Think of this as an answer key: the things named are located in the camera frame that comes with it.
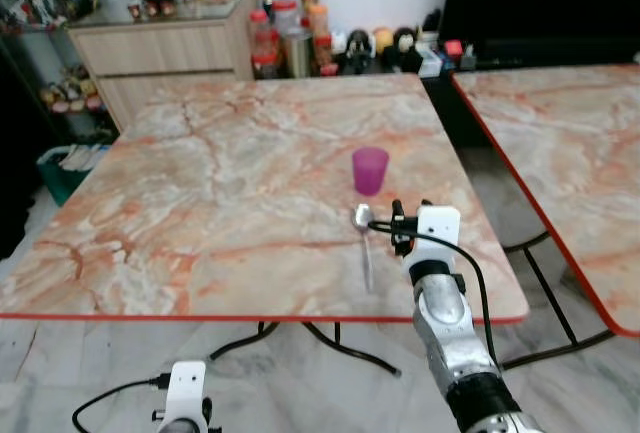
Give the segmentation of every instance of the table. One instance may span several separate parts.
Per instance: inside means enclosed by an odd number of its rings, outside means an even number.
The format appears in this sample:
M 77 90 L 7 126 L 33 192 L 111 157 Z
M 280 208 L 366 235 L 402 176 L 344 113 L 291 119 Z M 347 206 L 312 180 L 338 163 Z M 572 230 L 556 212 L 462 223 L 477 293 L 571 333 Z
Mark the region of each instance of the table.
M 387 149 L 359 196 L 351 153 Z M 410 322 L 412 290 L 371 233 L 364 287 L 350 209 L 388 218 L 428 198 L 462 214 L 496 323 L 528 313 L 481 204 L 413 75 L 164 90 L 138 113 L 0 285 L 0 316 L 87 320 Z M 458 261 L 481 317 L 473 270 Z
M 640 67 L 454 81 L 605 324 L 640 336 Z

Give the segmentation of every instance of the black metal table leg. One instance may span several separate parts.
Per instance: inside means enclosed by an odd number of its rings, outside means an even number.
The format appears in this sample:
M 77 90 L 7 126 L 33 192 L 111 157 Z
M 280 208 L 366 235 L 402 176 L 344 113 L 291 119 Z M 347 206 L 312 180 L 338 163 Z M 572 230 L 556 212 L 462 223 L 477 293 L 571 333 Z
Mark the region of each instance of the black metal table leg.
M 337 341 L 333 341 L 331 338 L 326 337 L 315 325 L 312 323 L 302 323 L 302 325 L 311 332 L 313 336 L 315 336 L 322 343 L 327 345 L 329 348 L 332 348 L 340 353 L 343 353 L 348 356 L 353 356 L 354 358 L 358 358 L 360 360 L 368 361 L 373 363 L 374 365 L 379 366 L 380 368 L 387 370 L 393 376 L 400 376 L 402 372 L 393 365 L 390 365 L 386 361 L 378 358 L 377 356 L 370 355 L 369 353 L 365 353 L 363 351 L 354 350 L 353 348 L 346 347 L 341 345 Z M 336 330 L 336 338 L 339 340 L 340 338 L 340 326 L 336 323 L 334 327 L 337 325 Z
M 229 343 L 228 345 L 218 348 L 216 351 L 214 351 L 209 355 L 209 359 L 211 361 L 215 361 L 216 359 L 220 358 L 222 355 L 224 355 L 225 353 L 231 350 L 235 350 L 236 348 L 241 348 L 243 346 L 250 345 L 251 343 L 255 343 L 256 341 L 260 341 L 266 338 L 267 336 L 269 336 L 271 333 L 273 333 L 273 331 L 278 327 L 279 324 L 280 323 L 271 323 L 269 326 L 265 328 L 264 322 L 261 321 L 260 323 L 258 323 L 257 334 L 250 336 L 248 338 L 244 338 L 242 340 L 234 341 L 233 343 Z
M 536 361 L 547 360 L 549 358 L 555 358 L 558 356 L 566 355 L 568 353 L 575 353 L 576 351 L 584 350 L 585 348 L 595 346 L 615 336 L 613 332 L 609 330 L 605 330 L 596 335 L 590 336 L 589 338 L 578 341 L 575 333 L 573 332 L 573 329 L 571 328 L 571 325 L 569 324 L 569 320 L 567 319 L 564 312 L 562 311 L 562 308 L 560 307 L 560 303 L 558 303 L 558 299 L 553 294 L 553 290 L 551 289 L 551 286 L 549 285 L 549 283 L 547 282 L 547 279 L 542 274 L 542 271 L 540 270 L 540 267 L 538 266 L 538 263 L 536 262 L 535 258 L 529 251 L 529 248 L 546 240 L 548 237 L 549 237 L 549 233 L 545 231 L 544 233 L 536 236 L 535 238 L 532 238 L 523 243 L 513 245 L 513 246 L 503 247 L 503 250 L 505 253 L 513 253 L 516 251 L 522 251 L 524 253 L 524 256 L 527 259 L 527 262 L 531 266 L 531 269 L 536 275 L 536 278 L 538 278 L 538 282 L 540 283 L 540 286 L 544 290 L 544 293 L 547 296 L 549 303 L 551 303 L 551 307 L 553 308 L 553 311 L 556 314 L 556 317 L 558 318 L 558 320 L 560 321 L 560 324 L 562 325 L 562 329 L 566 333 L 571 344 L 566 346 L 560 346 L 558 348 L 551 348 L 550 350 L 540 351 L 538 353 L 532 353 L 530 355 L 524 355 L 519 358 L 514 358 L 513 360 L 502 362 L 500 367 L 504 371 L 510 370 L 512 368 L 517 368 L 518 366 L 528 365 Z

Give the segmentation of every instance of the black cable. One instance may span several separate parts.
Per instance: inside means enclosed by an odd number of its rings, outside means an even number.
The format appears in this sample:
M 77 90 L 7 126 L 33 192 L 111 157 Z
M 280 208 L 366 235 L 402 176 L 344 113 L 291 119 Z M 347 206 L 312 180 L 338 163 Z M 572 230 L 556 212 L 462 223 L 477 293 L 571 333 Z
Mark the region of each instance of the black cable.
M 104 400 L 106 397 L 111 396 L 114 393 L 118 393 L 119 391 L 126 390 L 127 388 L 131 388 L 134 386 L 155 385 L 160 389 L 166 389 L 169 386 L 170 377 L 170 373 L 163 373 L 160 376 L 149 378 L 148 380 L 134 381 L 132 383 L 126 383 L 124 385 L 117 386 L 105 393 L 102 393 L 100 396 L 96 396 L 93 400 L 87 401 L 84 405 L 80 406 L 76 411 L 73 412 L 73 415 L 71 416 L 71 422 L 73 423 L 75 429 L 80 433 L 91 433 L 80 424 L 80 421 L 78 421 L 78 415 L 80 415 L 80 413 L 89 408 L 91 405 L 99 402 L 100 400 Z
M 452 249 L 456 253 L 463 256 L 471 266 L 473 270 L 476 272 L 476 277 L 478 278 L 478 287 L 480 289 L 480 300 L 482 302 L 482 322 L 484 323 L 484 334 L 487 340 L 487 350 L 489 351 L 489 356 L 493 362 L 498 366 L 498 360 L 496 359 L 496 351 L 493 346 L 493 333 L 491 331 L 491 319 L 489 318 L 489 300 L 487 299 L 487 288 L 484 283 L 484 276 L 482 275 L 482 270 L 480 266 L 476 262 L 476 260 L 467 253 L 465 250 L 460 248 L 458 245 L 454 245 L 453 243 L 449 243 L 446 240 L 435 236 L 423 235 L 422 233 L 418 233 L 411 230 L 405 230 L 402 228 L 394 228 L 391 226 L 391 223 L 387 221 L 370 221 L 369 228 L 374 231 L 380 231 L 382 233 L 389 233 L 390 235 L 402 235 L 408 236 L 410 238 L 420 238 L 421 240 L 429 240 L 434 243 L 439 243 L 441 245 L 446 246 L 447 248 Z

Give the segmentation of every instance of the plastic cup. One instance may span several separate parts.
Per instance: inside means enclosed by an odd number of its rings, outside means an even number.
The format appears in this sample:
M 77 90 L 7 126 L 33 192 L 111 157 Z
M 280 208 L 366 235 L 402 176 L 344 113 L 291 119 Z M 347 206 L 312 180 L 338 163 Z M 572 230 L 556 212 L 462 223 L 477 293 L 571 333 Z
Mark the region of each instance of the plastic cup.
M 380 191 L 389 163 L 389 153 L 382 148 L 359 148 L 351 155 L 353 179 L 358 193 L 373 196 Z

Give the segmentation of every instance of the metal spoon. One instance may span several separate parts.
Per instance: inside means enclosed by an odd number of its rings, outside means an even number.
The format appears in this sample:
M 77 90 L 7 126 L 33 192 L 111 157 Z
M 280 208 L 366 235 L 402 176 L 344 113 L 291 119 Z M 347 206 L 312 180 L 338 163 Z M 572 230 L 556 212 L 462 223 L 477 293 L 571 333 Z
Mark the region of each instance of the metal spoon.
M 364 284 L 369 293 L 373 291 L 373 265 L 371 264 L 371 252 L 369 251 L 367 231 L 369 230 L 369 222 L 373 221 L 373 219 L 373 211 L 371 211 L 371 208 L 369 208 L 369 205 L 366 203 L 360 203 L 358 207 L 353 210 L 353 217 L 351 218 L 353 226 L 362 234 L 362 244 L 364 247 Z

